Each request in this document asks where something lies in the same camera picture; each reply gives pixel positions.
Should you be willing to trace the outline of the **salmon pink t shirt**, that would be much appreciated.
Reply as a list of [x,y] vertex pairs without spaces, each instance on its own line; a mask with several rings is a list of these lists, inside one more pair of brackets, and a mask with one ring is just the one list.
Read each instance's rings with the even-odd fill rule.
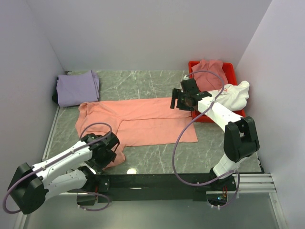
[[107,167],[125,162],[125,147],[198,141],[189,111],[170,108],[170,98],[133,99],[82,103],[75,124],[78,134],[105,135],[109,130],[118,137],[117,157]]

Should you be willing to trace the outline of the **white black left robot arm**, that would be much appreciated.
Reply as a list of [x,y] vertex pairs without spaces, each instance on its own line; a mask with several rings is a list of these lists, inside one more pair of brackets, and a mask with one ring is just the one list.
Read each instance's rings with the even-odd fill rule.
[[102,170],[116,159],[120,144],[113,133],[87,134],[72,147],[46,161],[20,165],[9,184],[8,195],[28,215],[61,193],[79,190],[90,195],[106,192],[109,179]]

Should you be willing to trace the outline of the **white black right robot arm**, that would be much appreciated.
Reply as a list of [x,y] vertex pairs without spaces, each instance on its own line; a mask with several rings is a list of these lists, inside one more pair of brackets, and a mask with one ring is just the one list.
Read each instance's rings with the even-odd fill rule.
[[217,101],[218,96],[209,92],[201,92],[195,79],[181,81],[181,89],[172,90],[170,108],[185,111],[197,110],[200,115],[207,116],[224,132],[224,155],[212,168],[209,181],[190,183],[183,180],[175,171],[176,177],[189,186],[202,187],[210,185],[214,190],[225,186],[225,178],[237,172],[240,164],[260,148],[254,119],[242,117]]

